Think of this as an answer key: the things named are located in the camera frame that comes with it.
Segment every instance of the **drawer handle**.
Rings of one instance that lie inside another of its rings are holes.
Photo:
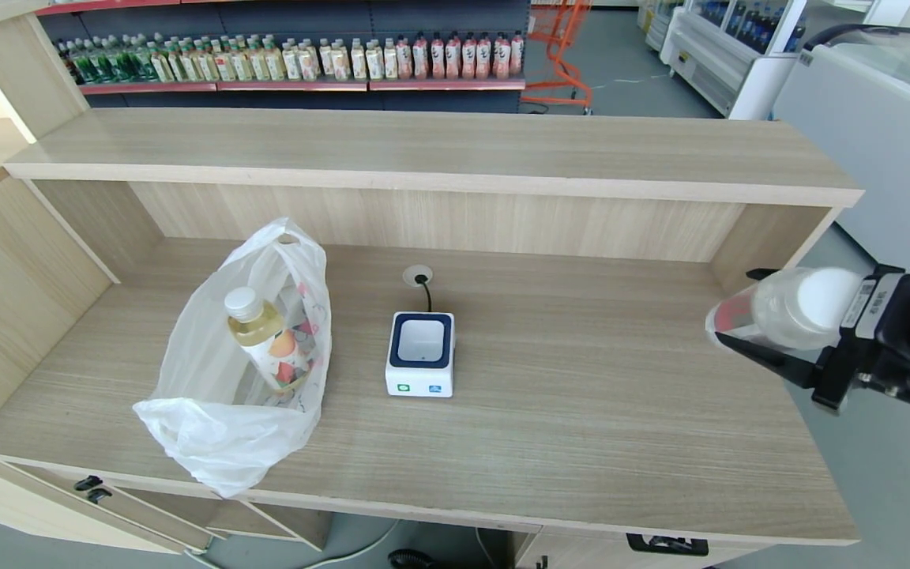
[[[76,484],[73,484],[73,490],[76,490],[77,492],[86,492],[87,490],[89,490],[91,488],[96,488],[97,486],[100,486],[103,483],[104,483],[103,480],[101,480],[101,479],[97,478],[97,476],[93,476],[91,474],[90,476],[87,476],[86,478],[84,478],[83,480],[80,480]]]
[[[627,544],[634,551],[645,553],[664,553],[668,555],[689,555],[705,557],[708,555],[707,540],[687,540],[686,537],[652,536],[647,541],[639,533],[628,533]]]
[[[103,488],[94,488],[93,490],[90,490],[89,492],[87,492],[86,499],[90,500],[94,504],[99,504],[100,500],[104,500],[104,498],[107,498],[107,497],[113,496],[113,495],[114,494],[111,494],[110,492],[108,492],[108,490],[104,490]]]

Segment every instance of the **robotic arm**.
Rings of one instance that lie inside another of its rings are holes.
[[[762,280],[773,269],[746,274]],[[864,278],[841,321],[837,346],[823,349],[816,364],[721,332],[719,341],[803,389],[838,414],[852,388],[872,389],[910,404],[910,274],[877,266]]]

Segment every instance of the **white bottle cap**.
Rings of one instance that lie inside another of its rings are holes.
[[[232,289],[224,297],[227,314],[238,322],[250,322],[262,316],[263,302],[255,288],[239,287]]]
[[[809,325],[820,331],[837,331],[863,278],[847,269],[817,269],[799,282],[795,301]]]

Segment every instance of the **power cord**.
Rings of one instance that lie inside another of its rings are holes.
[[[431,289],[427,287],[427,275],[418,274],[413,280],[417,285],[423,287],[423,290],[427,292],[427,312],[434,312],[434,301],[431,299]]]

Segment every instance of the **white plastic bag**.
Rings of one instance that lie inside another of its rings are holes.
[[[224,296],[246,286],[274,303],[299,346],[310,350],[310,374],[285,406],[263,397],[268,387],[228,331]],[[154,393],[133,410],[167,456],[196,480],[224,498],[238,494],[307,444],[318,424],[331,316],[325,250],[281,217],[235,249],[193,292],[167,340]]]

